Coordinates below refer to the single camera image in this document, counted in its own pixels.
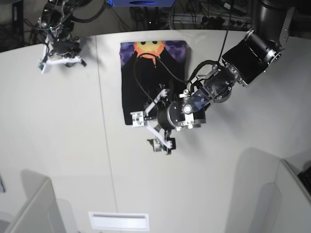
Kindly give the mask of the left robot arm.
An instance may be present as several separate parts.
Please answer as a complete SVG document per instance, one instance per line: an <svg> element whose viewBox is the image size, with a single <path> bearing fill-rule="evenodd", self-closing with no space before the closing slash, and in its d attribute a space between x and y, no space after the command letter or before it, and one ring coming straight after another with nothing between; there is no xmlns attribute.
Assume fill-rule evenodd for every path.
<svg viewBox="0 0 311 233"><path fill-rule="evenodd" d="M254 1L252 27L244 38L218 60L202 61L182 92L162 87L144 110L131 113L133 127L153 134L149 143L155 152L170 154L176 148L172 131L201 127L211 105L227 101L236 83L248 86L282 55L297 6L296 0Z"/></svg>

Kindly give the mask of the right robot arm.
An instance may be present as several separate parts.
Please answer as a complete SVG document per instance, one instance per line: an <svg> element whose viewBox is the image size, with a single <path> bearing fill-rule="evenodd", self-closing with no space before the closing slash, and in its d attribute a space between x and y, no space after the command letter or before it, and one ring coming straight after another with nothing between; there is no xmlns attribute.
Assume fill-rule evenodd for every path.
<svg viewBox="0 0 311 233"><path fill-rule="evenodd" d="M80 37L72 36L74 23L90 23L96 20L105 10L106 1L98 12L87 19L77 18L73 15L78 8L90 4L89 0L49 0L38 19L37 29L44 34L44 49L38 68L41 73L48 73L53 66L64 65L72 67L87 63L80 56Z"/></svg>

